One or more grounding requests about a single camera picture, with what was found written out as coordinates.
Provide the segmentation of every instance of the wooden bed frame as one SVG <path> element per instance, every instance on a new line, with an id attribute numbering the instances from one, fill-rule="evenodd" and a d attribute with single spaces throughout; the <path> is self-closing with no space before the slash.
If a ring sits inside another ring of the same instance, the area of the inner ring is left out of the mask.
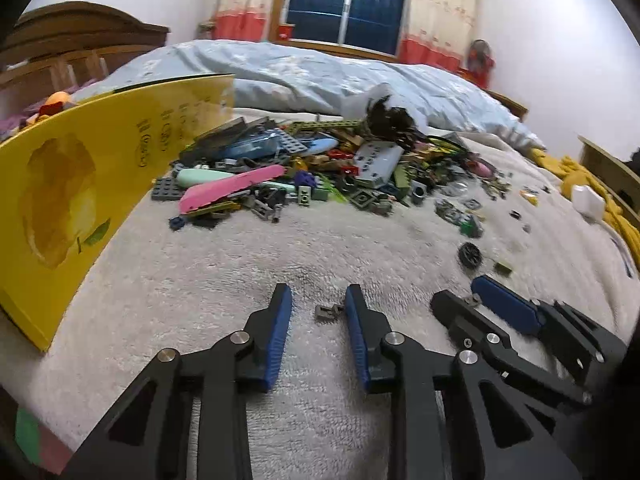
<path id="1" fill-rule="evenodd" d="M 112 7 L 64 2 L 23 14 L 0 47 L 0 119 L 53 92 L 103 79 L 166 42 L 169 29 Z"/>

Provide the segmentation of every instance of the window frame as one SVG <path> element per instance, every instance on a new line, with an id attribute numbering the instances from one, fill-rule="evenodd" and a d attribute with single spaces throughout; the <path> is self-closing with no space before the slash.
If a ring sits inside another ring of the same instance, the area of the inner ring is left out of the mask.
<path id="1" fill-rule="evenodd" d="M 311 48 L 314 50 L 321 50 L 343 57 L 365 58 L 365 59 L 378 59 L 382 61 L 397 62 L 398 51 L 402 40 L 402 26 L 406 19 L 406 11 L 408 6 L 408 0 L 404 0 L 402 6 L 402 20 L 400 25 L 400 33 L 398 34 L 398 45 L 396 46 L 395 55 L 386 54 L 385 52 L 379 52 L 377 50 L 370 50 L 360 46 L 351 46 L 346 44 L 340 44 L 340 38 L 344 41 L 346 37 L 346 29 L 348 26 L 349 12 L 351 10 L 351 1 L 345 0 L 345 4 L 342 7 L 342 17 L 340 22 L 340 34 L 338 35 L 338 43 L 329 43 L 325 41 L 311 41 L 311 40 L 281 40 L 278 38 L 278 26 L 281 23 L 285 23 L 289 13 L 289 1 L 290 0 L 273 0 L 271 7 L 271 23 L 269 31 L 269 41 L 271 43 L 282 44 L 287 46 L 296 46 L 300 48 Z"/>

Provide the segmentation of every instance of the yellow book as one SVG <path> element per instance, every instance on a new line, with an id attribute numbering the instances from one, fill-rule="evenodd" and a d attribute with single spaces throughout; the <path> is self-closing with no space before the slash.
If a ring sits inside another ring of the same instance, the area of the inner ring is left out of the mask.
<path id="1" fill-rule="evenodd" d="M 0 145 L 0 306 L 40 350 L 152 180 L 231 120 L 232 84 L 194 76 L 103 94 Z"/>

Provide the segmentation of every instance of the bed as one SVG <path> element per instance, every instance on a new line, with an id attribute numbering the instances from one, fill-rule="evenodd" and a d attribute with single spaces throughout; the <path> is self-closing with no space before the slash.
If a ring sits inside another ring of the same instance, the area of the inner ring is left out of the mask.
<path id="1" fill-rule="evenodd" d="M 256 479 L 386 478 L 388 399 L 364 396 L 345 320 L 314 320 L 316 304 L 340 303 L 350 283 L 362 285 L 393 330 L 454 354 L 428 308 L 431 296 L 443 289 L 465 296 L 474 275 L 492 274 L 494 261 L 506 260 L 514 272 L 499 280 L 523 297 L 563 300 L 631 338 L 640 281 L 615 233 L 585 222 L 553 176 L 518 152 L 542 145 L 535 134 L 456 76 L 269 44 L 193 41 L 137 57 L 74 97 L 206 72 L 236 74 L 235 112 L 247 120 L 350 118 L 389 92 L 424 134 L 434 126 L 457 131 L 470 150 L 512 173 L 514 191 L 491 202 L 470 186 L 468 197 L 486 216 L 476 242 L 484 263 L 475 274 L 458 263 L 466 238 L 434 213 L 434 197 L 421 207 L 396 207 L 390 218 L 314 202 L 287 206 L 279 224 L 243 210 L 213 231 L 187 226 L 175 233 L 166 225 L 175 203 L 144 197 L 87 274 L 47 354 L 0 319 L 1 383 L 72 449 L 159 349 L 208 348 L 265 307 L 277 282 L 292 288 L 294 309 L 275 389 L 248 400 Z M 548 186 L 550 193 L 535 207 L 517 193 L 523 186 Z M 561 372 L 539 344 L 481 309 L 522 356 Z"/>

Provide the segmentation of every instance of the curtain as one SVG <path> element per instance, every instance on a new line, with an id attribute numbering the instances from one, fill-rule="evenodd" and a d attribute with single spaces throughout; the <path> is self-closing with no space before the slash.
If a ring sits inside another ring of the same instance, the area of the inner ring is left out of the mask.
<path id="1" fill-rule="evenodd" d="M 399 61 L 455 72 L 471 42 L 476 0 L 409 0 Z"/>
<path id="2" fill-rule="evenodd" d="M 260 41 L 267 35 L 272 0 L 220 0 L 214 40 Z"/>

